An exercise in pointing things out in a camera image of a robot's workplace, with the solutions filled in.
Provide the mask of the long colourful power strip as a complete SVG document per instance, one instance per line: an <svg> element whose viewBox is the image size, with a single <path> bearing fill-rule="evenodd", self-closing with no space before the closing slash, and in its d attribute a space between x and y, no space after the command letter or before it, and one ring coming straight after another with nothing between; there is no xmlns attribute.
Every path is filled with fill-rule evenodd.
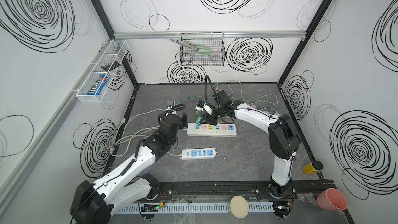
<svg viewBox="0 0 398 224"><path fill-rule="evenodd" d="M237 129L235 124L196 124L188 123L188 136L205 136L205 137L236 137Z"/></svg>

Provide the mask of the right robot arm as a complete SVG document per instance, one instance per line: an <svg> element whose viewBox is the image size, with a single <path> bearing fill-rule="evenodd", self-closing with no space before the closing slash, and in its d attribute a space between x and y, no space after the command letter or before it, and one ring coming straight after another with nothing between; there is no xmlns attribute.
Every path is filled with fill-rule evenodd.
<svg viewBox="0 0 398 224"><path fill-rule="evenodd" d="M292 118L289 115L276 116L263 112L241 100L232 101L223 90L216 92L213 98L216 106L207 100L198 102L199 111L204 113L200 123L216 125L218 119L229 116L268 134L269 146L274 154L274 169L268 188L276 199L287 195L292 188L292 165L302 142Z"/></svg>

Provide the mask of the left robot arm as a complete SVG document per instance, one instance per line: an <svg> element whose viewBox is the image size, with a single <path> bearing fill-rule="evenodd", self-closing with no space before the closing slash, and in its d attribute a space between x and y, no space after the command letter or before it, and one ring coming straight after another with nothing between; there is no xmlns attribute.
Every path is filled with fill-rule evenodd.
<svg viewBox="0 0 398 224"><path fill-rule="evenodd" d="M106 224L122 208L143 199L154 199L159 181L144 169L167 154L176 142L177 132L188 126L186 108L177 104L158 116L159 128L139 141L134 155L93 183L83 181L76 189L70 214L78 224Z"/></svg>

